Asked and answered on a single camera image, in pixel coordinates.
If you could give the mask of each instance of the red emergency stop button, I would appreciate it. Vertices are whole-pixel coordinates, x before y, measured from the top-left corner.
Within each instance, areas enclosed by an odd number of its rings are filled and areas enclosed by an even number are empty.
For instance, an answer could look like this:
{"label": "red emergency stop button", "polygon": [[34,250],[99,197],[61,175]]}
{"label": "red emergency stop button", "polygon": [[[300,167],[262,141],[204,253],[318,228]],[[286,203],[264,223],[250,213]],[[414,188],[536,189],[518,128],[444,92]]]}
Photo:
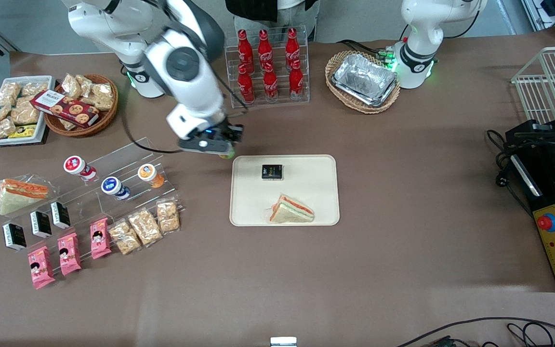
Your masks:
{"label": "red emergency stop button", "polygon": [[555,216],[551,213],[546,213],[537,218],[537,225],[550,233],[555,231]]}

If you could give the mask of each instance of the brown tablecloth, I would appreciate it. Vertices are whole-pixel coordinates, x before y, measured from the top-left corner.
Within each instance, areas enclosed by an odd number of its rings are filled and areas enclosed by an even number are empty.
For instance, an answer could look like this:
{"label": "brown tablecloth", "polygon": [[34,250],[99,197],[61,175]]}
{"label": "brown tablecloth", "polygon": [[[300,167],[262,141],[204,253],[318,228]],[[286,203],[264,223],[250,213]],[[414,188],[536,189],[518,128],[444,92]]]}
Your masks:
{"label": "brown tablecloth", "polygon": [[[234,227],[231,161],[166,156],[187,206],[183,231],[147,250],[95,261],[37,291],[26,258],[4,247],[0,231],[0,346],[252,347],[289,335],[301,346],[391,346],[479,316],[555,322],[555,282],[537,231],[495,186],[496,149],[484,140],[486,129],[524,120],[509,79],[546,46],[555,46],[555,30],[447,40],[421,88],[364,116],[325,86],[325,63],[346,47],[312,43],[310,105],[237,119],[246,127],[238,154],[334,156],[336,226]],[[71,154],[93,160],[127,144],[124,114],[137,138],[176,147],[165,121],[174,99],[130,90],[113,54],[13,53],[11,64],[14,76],[110,77],[119,119],[83,140],[51,134],[43,146],[0,148],[0,179],[59,176]],[[215,66],[224,76],[223,62]],[[511,343],[497,321],[445,333]]]}

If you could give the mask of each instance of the black jacket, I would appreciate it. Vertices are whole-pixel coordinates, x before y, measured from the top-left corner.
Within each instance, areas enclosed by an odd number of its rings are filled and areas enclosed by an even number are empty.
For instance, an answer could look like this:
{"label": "black jacket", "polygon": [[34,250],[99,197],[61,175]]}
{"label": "black jacket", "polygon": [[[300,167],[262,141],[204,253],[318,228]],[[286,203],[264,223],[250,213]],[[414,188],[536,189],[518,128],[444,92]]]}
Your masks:
{"label": "black jacket", "polygon": [[[278,21],[278,0],[225,0],[230,13],[250,20]],[[307,11],[318,0],[305,0]]]}

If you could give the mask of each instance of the gray pants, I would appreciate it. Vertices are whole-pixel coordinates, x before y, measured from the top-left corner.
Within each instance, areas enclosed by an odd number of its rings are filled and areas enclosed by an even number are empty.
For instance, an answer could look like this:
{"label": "gray pants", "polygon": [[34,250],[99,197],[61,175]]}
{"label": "gray pants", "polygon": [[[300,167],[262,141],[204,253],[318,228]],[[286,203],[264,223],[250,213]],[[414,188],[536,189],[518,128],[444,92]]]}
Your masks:
{"label": "gray pants", "polygon": [[314,40],[315,28],[318,19],[318,9],[320,2],[317,1],[310,7],[308,11],[305,10],[305,2],[290,9],[279,10],[277,12],[277,22],[269,20],[249,20],[239,16],[235,16],[235,29],[239,31],[244,29],[249,33],[258,34],[261,29],[280,28],[280,27],[295,27],[305,26],[308,32],[309,40]]}

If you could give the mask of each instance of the floor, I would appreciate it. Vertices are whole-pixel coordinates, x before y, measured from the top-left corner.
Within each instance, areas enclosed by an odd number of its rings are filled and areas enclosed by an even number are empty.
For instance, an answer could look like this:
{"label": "floor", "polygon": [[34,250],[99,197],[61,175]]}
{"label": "floor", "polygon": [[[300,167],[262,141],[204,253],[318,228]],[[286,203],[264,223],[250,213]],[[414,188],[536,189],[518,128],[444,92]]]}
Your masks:
{"label": "floor", "polygon": [[[66,8],[78,0],[0,0],[0,32],[22,51],[31,53],[90,53],[104,50],[80,38],[67,22]],[[195,0],[216,18],[226,33],[232,32],[233,18],[222,0]],[[397,40],[405,26],[396,0],[323,0],[317,25],[317,41],[343,39]],[[145,33],[150,39],[165,20],[157,13],[154,27]],[[445,35],[456,35],[469,22],[443,26]],[[487,7],[465,37],[515,35],[531,31],[520,0],[488,0]],[[10,76],[8,57],[0,57],[0,83]]]}

